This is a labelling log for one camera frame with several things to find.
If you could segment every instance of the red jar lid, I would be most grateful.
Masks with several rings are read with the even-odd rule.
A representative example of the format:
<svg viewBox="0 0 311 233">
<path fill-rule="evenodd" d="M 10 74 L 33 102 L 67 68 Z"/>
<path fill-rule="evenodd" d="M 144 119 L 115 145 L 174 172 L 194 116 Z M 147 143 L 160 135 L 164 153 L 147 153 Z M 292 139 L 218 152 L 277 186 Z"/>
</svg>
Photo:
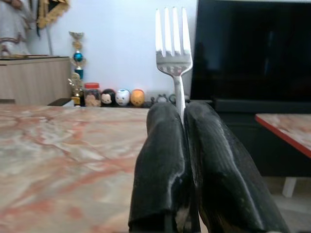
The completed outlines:
<svg viewBox="0 0 311 233">
<path fill-rule="evenodd" d="M 96 89 L 99 88 L 99 83 L 85 83 L 84 87 L 86 89 Z"/>
</svg>

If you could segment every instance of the red table edge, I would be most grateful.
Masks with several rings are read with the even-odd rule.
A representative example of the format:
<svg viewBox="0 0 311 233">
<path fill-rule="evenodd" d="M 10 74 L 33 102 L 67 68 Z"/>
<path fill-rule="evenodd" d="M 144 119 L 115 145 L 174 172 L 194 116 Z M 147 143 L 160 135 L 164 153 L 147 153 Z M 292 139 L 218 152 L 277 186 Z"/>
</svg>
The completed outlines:
<svg viewBox="0 0 311 233">
<path fill-rule="evenodd" d="M 256 121 L 261 124 L 262 126 L 264 126 L 265 128 L 267 128 L 268 130 L 270 130 L 271 132 L 273 132 L 275 135 L 277 135 L 278 137 L 280 137 L 281 139 L 283 139 L 284 141 L 286 141 L 288 144 L 292 145 L 293 147 L 295 147 L 297 150 L 299 150 L 301 153 L 303 153 L 304 155 L 308 156 L 309 158 L 311 158 L 311 150 L 309 150 L 308 148 L 306 148 L 304 145 L 300 144 L 299 142 L 297 142 L 296 140 L 292 139 L 291 137 L 289 137 L 287 134 L 283 133 L 282 131 L 280 131 L 279 129 L 277 129 L 276 127 L 274 127 L 273 125 L 270 125 L 268 122 L 266 122 L 265 120 L 261 119 L 258 115 L 255 116 Z"/>
</svg>

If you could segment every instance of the orange egg figure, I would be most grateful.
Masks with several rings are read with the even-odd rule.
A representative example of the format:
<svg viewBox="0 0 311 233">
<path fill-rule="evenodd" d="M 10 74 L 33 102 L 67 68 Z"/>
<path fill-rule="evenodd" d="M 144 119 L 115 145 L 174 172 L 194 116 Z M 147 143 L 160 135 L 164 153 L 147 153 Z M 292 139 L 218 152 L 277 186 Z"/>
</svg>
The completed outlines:
<svg viewBox="0 0 311 233">
<path fill-rule="evenodd" d="M 140 107 L 145 102 L 145 93 L 140 89 L 135 89 L 131 94 L 131 103 L 134 106 Z"/>
</svg>

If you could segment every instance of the fork tines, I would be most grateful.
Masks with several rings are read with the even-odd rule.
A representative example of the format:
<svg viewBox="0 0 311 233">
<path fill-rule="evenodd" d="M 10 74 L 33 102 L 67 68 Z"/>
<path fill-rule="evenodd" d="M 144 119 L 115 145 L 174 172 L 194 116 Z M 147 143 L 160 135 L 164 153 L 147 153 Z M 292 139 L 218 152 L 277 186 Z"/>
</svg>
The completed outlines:
<svg viewBox="0 0 311 233">
<path fill-rule="evenodd" d="M 183 51 L 181 50 L 181 46 L 180 46 L 178 13 L 177 13 L 176 7 L 173 7 L 174 53 L 172 50 L 170 12 L 169 12 L 169 9 L 167 7 L 164 9 L 164 32 L 165 32 L 165 50 L 163 50 L 160 11 L 159 11 L 159 9 L 157 9 L 155 12 L 155 49 L 156 49 L 156 52 L 162 53 L 164 51 L 165 56 L 179 55 L 182 53 L 184 53 L 184 54 L 190 54 L 191 53 L 187 12 L 186 12 L 185 8 L 182 8 Z"/>
</svg>

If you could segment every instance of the table leg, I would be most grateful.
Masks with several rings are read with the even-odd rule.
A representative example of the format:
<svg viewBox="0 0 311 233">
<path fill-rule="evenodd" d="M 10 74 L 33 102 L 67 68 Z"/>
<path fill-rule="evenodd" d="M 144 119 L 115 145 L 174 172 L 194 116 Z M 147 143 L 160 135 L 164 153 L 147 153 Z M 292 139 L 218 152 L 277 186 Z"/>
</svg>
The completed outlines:
<svg viewBox="0 0 311 233">
<path fill-rule="evenodd" d="M 282 194 L 286 198 L 291 198 L 295 189 L 297 178 L 295 177 L 286 177 Z"/>
</svg>

